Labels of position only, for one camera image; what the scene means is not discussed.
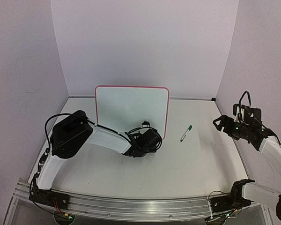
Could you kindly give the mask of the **green whiteboard marker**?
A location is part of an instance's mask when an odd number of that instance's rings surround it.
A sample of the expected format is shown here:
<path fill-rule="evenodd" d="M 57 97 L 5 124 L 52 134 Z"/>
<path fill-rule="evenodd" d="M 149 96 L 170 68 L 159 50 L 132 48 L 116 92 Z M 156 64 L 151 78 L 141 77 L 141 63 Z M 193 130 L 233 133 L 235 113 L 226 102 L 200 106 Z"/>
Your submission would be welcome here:
<path fill-rule="evenodd" d="M 188 127 L 188 129 L 185 131 L 185 133 L 182 135 L 182 137 L 180 138 L 180 142 L 182 142 L 182 141 L 186 138 L 186 136 L 187 136 L 188 133 L 191 131 L 191 129 L 192 129 L 192 125 L 190 125 L 190 126 Z"/>

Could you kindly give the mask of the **pink-framed whiteboard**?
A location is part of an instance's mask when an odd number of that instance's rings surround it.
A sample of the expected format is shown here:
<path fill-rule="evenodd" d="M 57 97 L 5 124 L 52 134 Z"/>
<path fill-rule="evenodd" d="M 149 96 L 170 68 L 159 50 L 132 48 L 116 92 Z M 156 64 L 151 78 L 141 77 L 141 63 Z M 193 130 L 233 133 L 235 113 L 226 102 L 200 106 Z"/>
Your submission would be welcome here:
<path fill-rule="evenodd" d="M 166 136 L 170 92 L 165 87 L 106 86 L 95 88 L 97 123 L 129 131 L 148 121 Z"/>

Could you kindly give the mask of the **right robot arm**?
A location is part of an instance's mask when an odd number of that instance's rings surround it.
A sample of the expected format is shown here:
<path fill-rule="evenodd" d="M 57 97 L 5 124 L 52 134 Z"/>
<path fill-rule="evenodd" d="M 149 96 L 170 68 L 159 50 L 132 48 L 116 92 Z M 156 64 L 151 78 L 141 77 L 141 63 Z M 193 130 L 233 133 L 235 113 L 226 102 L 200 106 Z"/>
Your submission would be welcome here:
<path fill-rule="evenodd" d="M 213 121 L 218 131 L 226 133 L 235 140 L 244 139 L 257 151 L 262 159 L 262 167 L 269 167 L 281 184 L 281 142 L 276 134 L 263 125 L 261 116 L 251 113 L 238 115 L 235 119 L 222 115 Z M 272 181 L 257 182 L 252 179 L 235 181 L 230 193 L 210 199 L 214 212 L 239 210 L 251 202 L 259 203 L 271 209 L 281 221 L 281 187 Z"/>

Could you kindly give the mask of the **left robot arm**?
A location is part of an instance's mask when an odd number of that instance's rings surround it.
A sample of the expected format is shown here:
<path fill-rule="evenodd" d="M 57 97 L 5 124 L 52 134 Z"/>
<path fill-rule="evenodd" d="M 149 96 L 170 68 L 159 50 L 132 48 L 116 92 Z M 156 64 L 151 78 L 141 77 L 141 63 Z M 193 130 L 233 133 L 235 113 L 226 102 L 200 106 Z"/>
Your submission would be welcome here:
<path fill-rule="evenodd" d="M 39 159 L 33 181 L 36 197 L 44 204 L 53 200 L 53 181 L 64 162 L 73 158 L 85 144 L 115 151 L 121 155 L 141 158 L 156 153 L 163 142 L 158 131 L 145 121 L 128 132 L 118 132 L 91 121 L 86 113 L 62 113 L 63 120 L 45 132 L 48 146 Z"/>

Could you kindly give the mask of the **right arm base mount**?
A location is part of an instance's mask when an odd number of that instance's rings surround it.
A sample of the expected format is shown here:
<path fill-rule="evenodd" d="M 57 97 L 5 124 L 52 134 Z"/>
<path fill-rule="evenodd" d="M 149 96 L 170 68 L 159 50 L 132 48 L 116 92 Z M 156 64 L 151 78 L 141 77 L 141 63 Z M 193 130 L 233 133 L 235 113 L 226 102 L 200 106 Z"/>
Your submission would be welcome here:
<path fill-rule="evenodd" d="M 213 212 L 224 212 L 230 210 L 239 210 L 251 205 L 251 200 L 244 199 L 242 196 L 218 196 L 210 199 Z"/>

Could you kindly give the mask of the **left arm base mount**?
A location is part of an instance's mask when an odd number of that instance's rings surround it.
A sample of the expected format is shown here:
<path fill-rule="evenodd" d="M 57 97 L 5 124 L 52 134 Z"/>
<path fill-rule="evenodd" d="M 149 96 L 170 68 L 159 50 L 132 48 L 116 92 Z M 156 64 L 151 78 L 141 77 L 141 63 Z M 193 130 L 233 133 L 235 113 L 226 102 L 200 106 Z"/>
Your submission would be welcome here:
<path fill-rule="evenodd" d="M 36 189 L 30 191 L 29 199 L 36 204 L 66 210 L 69 204 L 70 195 L 52 190 Z"/>

